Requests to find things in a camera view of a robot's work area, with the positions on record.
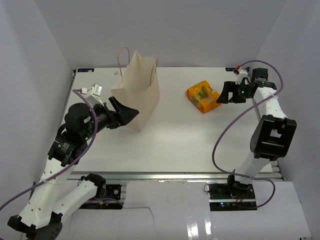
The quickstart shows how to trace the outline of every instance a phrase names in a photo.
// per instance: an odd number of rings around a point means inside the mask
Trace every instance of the yellow package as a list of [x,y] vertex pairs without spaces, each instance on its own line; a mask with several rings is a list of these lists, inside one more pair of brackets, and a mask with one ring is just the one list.
[[206,80],[188,88],[185,94],[202,113],[207,113],[221,105],[221,103],[217,103],[220,94],[213,91]]

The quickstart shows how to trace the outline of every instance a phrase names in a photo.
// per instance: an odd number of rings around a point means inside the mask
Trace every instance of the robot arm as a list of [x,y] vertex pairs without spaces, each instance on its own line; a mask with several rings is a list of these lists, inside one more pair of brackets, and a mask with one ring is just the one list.
[[[252,71],[253,81],[246,84],[248,73],[238,66],[234,73],[237,81],[224,82],[223,90],[217,103],[245,103],[253,99],[256,103],[276,93],[276,85],[268,81],[268,69],[256,68]],[[270,98],[257,109],[259,123],[250,140],[250,153],[244,162],[234,170],[254,178],[270,161],[286,156],[293,139],[297,123],[288,119],[282,111],[278,98]],[[252,188],[252,179],[230,175],[227,180],[228,190],[233,196],[245,193]]]
[[[126,107],[114,97],[109,101],[115,111],[109,110],[100,99],[102,86],[94,84],[89,89],[82,88],[81,93],[93,105],[97,116],[97,132],[104,128],[116,129],[131,122],[139,111]],[[99,199],[105,194],[106,180],[97,175],[89,174],[82,177],[81,184],[57,202],[62,186],[76,165],[56,176],[70,165],[87,148],[87,141],[94,133],[94,118],[85,103],[73,104],[64,117],[65,123],[59,128],[57,136],[49,150],[40,182],[41,186],[34,190],[28,204],[19,215],[12,216],[8,225],[31,240],[54,240],[59,235],[62,224],[85,201],[93,197]]]

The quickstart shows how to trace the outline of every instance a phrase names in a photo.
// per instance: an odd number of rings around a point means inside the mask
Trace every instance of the white table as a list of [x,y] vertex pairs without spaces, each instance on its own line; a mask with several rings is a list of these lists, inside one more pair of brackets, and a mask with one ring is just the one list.
[[[68,193],[77,184],[77,180],[71,180],[69,186],[63,186],[63,190]],[[203,192],[203,182],[189,184],[190,194],[182,194],[181,188],[173,191],[168,185],[167,188],[159,187],[159,184],[156,185],[158,187],[139,188],[131,184],[128,188],[134,188],[129,190],[125,202],[150,207],[154,218],[147,208],[79,209],[63,223],[58,240],[298,240],[310,237],[293,183],[282,181],[275,182],[275,185],[275,195],[264,207],[257,211],[212,211],[209,213],[210,224],[206,221],[209,205],[206,202],[208,196]],[[263,203],[272,192],[269,182],[254,181],[253,187],[257,204]],[[176,205],[172,200],[174,198],[177,198]],[[181,211],[186,216],[192,214],[192,218],[181,217]],[[188,237],[186,234],[190,223],[195,223],[193,226],[200,233],[199,237]],[[203,235],[207,225],[211,228],[213,238]]]
[[[112,108],[110,88],[119,77],[117,68],[77,72],[73,89],[103,86],[101,99]],[[185,96],[187,88],[207,80],[221,92],[224,81],[234,81],[223,67],[158,67],[160,100],[142,132],[126,127],[98,133],[75,172],[219,173],[212,163],[213,146],[223,129],[252,102],[224,104],[202,114]],[[68,108],[81,100],[71,93]],[[258,124],[254,110],[225,135],[216,152],[217,164],[232,171],[247,157],[251,136]],[[268,164],[261,172],[271,173]]]

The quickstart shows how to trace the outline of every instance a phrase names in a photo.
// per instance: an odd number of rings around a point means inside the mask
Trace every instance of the white box enclosure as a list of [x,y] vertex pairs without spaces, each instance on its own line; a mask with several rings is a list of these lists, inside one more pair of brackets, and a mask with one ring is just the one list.
[[[320,239],[319,26],[318,0],[1,0],[1,204],[39,180],[72,70],[117,67],[123,46],[158,58],[159,67],[233,67],[259,59],[282,73],[279,102],[297,129],[279,165],[312,237]],[[271,69],[269,78],[276,79]],[[0,212],[1,238],[21,239],[7,221],[29,196]]]

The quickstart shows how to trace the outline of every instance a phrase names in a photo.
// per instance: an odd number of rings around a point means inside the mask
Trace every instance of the paper bag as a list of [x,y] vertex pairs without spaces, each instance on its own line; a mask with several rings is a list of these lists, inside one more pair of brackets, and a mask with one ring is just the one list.
[[139,132],[146,125],[160,98],[157,61],[154,57],[142,57],[138,51],[135,51],[123,73],[119,64],[121,76],[111,87],[112,95],[121,104],[139,111],[139,114],[126,125]]

